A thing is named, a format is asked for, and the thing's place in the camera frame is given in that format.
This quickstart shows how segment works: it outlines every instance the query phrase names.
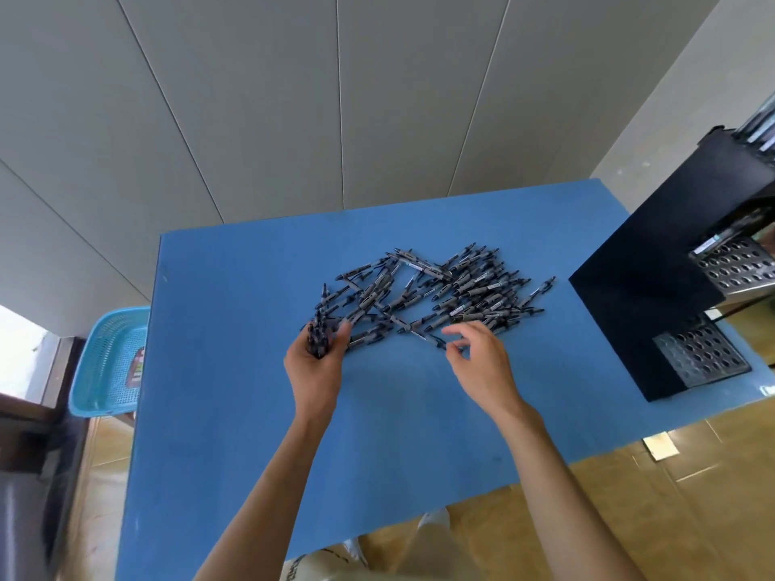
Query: white wall panel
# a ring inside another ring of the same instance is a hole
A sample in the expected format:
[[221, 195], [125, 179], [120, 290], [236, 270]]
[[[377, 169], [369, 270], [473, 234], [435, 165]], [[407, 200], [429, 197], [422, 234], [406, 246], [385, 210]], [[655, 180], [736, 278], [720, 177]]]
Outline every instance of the white wall panel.
[[451, 194], [586, 177], [717, 0], [511, 0]]
[[226, 222], [342, 208], [335, 0], [121, 0]]
[[0, 159], [149, 297], [159, 234], [220, 217], [116, 0], [6, 0]]
[[507, 0], [339, 0], [345, 207], [445, 196]]
[[595, 169], [634, 211], [715, 125], [775, 91], [775, 0], [721, 0]]
[[0, 163], [0, 305], [59, 336], [148, 300]]

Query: right hand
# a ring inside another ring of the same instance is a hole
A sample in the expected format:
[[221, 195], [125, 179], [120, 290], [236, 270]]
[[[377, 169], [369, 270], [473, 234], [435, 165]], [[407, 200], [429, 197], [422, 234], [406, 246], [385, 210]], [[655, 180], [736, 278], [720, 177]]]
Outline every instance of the right hand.
[[[441, 332], [462, 336], [460, 340], [447, 343], [446, 359], [463, 390], [482, 410], [496, 422], [504, 412], [511, 415], [524, 412], [527, 404], [514, 384], [509, 355], [484, 324], [451, 324]], [[470, 346], [470, 359], [463, 358], [460, 353], [466, 346]]]

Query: left hand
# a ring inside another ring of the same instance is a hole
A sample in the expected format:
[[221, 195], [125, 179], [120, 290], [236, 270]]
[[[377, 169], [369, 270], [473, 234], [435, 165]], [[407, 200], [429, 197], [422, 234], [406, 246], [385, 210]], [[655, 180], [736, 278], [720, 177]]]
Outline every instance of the left hand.
[[296, 401], [297, 420], [326, 425], [331, 420], [342, 385], [342, 358], [352, 330], [350, 322], [342, 322], [331, 350], [322, 359], [307, 352], [308, 325], [288, 348], [284, 364]]

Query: hand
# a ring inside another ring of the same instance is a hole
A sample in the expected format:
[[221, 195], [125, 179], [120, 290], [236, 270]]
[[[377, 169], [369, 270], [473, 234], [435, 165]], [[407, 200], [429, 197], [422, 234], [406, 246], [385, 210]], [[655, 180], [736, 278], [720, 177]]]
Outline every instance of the hand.
[[331, 350], [322, 359], [307, 352], [308, 325], [288, 348], [284, 364], [296, 402], [296, 419], [326, 426], [331, 421], [342, 385], [342, 358], [352, 329], [350, 322], [342, 322]]
[[[441, 332], [463, 336], [460, 340], [447, 343], [446, 359], [463, 390], [496, 423], [504, 412], [513, 415], [527, 407], [514, 384], [506, 349], [484, 324], [451, 324], [442, 328]], [[460, 349], [466, 346], [470, 346], [470, 359], [464, 359], [460, 353]]]

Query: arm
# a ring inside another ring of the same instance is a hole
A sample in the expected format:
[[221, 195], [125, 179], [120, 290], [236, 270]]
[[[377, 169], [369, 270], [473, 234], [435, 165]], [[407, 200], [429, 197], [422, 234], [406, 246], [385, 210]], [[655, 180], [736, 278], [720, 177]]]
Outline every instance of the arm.
[[288, 349], [285, 371], [293, 389], [296, 416], [195, 581], [280, 578], [309, 469], [336, 406], [350, 330], [350, 323], [344, 322], [331, 352], [320, 360], [307, 353], [306, 328]]
[[[516, 389], [509, 356], [481, 322], [453, 324], [446, 357], [460, 385], [487, 412], [511, 449], [538, 539], [557, 579], [644, 579]], [[470, 346], [470, 359], [460, 348]]]

